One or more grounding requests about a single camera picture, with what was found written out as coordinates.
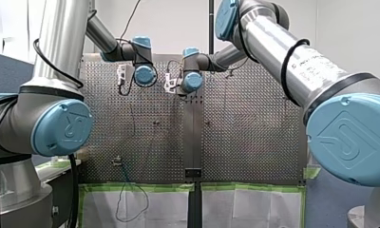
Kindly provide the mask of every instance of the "sticker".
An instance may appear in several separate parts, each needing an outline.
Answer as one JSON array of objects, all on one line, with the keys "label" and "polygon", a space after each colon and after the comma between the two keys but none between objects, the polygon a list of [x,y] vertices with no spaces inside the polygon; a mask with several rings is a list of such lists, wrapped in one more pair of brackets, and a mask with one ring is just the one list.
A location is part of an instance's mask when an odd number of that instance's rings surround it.
[{"label": "sticker", "polygon": [[290,61],[291,71],[304,79],[310,87],[322,87],[326,81],[335,81],[340,74],[347,74],[317,50],[308,48],[308,58]]}]

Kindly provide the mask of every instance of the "white wall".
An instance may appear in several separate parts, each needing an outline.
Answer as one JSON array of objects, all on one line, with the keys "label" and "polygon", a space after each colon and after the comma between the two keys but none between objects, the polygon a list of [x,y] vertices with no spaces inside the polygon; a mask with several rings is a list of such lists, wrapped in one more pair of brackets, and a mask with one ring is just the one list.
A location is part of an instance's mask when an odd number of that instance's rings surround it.
[{"label": "white wall", "polygon": [[[215,0],[217,12],[221,0]],[[137,0],[98,0],[98,16],[120,36]],[[288,11],[291,32],[315,43],[316,0],[274,0]],[[142,0],[125,38],[147,35],[153,52],[181,54],[186,47],[208,51],[208,0]],[[215,50],[228,44],[216,39]]]},{"label": "white wall", "polygon": [[[34,63],[33,41],[39,38],[45,0],[0,0],[0,54]],[[85,52],[93,45],[85,40]]]},{"label": "white wall", "polygon": [[[137,0],[98,0],[99,18],[116,37],[124,31]],[[181,54],[190,46],[208,51],[207,0],[142,0],[125,35],[151,38],[152,51]]]},{"label": "white wall", "polygon": [[380,0],[318,0],[316,47],[349,72],[380,78]]}]

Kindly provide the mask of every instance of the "perforated metal panel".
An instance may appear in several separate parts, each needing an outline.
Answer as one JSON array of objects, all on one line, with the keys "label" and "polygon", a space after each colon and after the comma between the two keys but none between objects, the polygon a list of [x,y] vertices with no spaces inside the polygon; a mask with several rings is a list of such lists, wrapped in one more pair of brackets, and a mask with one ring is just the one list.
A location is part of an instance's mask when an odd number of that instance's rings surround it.
[{"label": "perforated metal panel", "polygon": [[[150,88],[133,85],[123,97],[117,88],[118,64],[105,63],[96,54],[84,57],[83,93],[95,120],[85,147],[89,160],[84,182],[122,181],[123,169],[111,164],[117,156],[123,158],[131,181],[184,181],[183,104],[162,88],[167,62],[158,56],[154,62],[159,81]],[[179,73],[178,66],[171,70]]]},{"label": "perforated metal panel", "polygon": [[306,163],[299,108],[260,65],[226,75],[206,75],[203,180],[299,184]]},{"label": "perforated metal panel", "polygon": [[[131,181],[184,182],[185,167],[199,167],[200,161],[202,181],[300,183],[306,165],[301,115],[262,66],[248,63],[228,79],[227,72],[205,73],[204,89],[185,104],[162,89],[172,58],[154,56],[156,86],[133,85],[130,96],[122,97],[118,64],[85,56],[83,93],[95,124],[85,148],[84,182],[122,181],[122,168],[111,165],[120,155]],[[179,73],[176,65],[171,70]]]}]

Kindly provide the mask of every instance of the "white cloth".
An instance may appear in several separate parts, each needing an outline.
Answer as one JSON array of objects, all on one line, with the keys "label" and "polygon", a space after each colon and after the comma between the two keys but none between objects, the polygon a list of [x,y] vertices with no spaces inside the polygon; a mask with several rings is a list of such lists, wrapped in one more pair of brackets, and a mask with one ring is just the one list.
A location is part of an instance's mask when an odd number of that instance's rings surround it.
[{"label": "white cloth", "polygon": [[[116,219],[120,192],[86,193],[83,228],[187,228],[188,192],[148,192],[149,207],[136,219]],[[143,192],[122,192],[119,219],[132,219],[146,206]]]},{"label": "white cloth", "polygon": [[301,228],[302,193],[234,189],[202,193],[203,228]]}]

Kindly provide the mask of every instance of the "robotic arm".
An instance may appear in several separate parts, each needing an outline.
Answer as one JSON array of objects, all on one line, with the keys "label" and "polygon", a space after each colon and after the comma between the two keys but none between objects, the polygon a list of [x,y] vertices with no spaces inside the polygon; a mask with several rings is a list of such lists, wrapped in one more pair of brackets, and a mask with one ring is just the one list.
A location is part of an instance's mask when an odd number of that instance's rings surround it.
[{"label": "robotic arm", "polygon": [[[18,95],[0,98],[0,227],[52,226],[51,187],[41,184],[30,157],[73,159],[89,137],[93,119],[79,90],[86,35],[105,61],[132,61],[138,86],[157,80],[149,38],[120,45],[95,14],[88,18],[88,11],[89,0],[47,0],[32,78]],[[76,215],[78,188],[73,196],[71,214]],[[75,222],[71,219],[68,227]]]},{"label": "robotic arm", "polygon": [[380,80],[340,68],[309,47],[309,41],[294,37],[288,27],[281,6],[223,0],[216,35],[232,45],[210,56],[187,48],[180,89],[191,92],[188,85],[201,86],[201,71],[224,71],[245,57],[262,64],[288,99],[303,108],[309,147],[317,161],[343,181],[377,187],[361,216],[365,228],[380,227]]}]

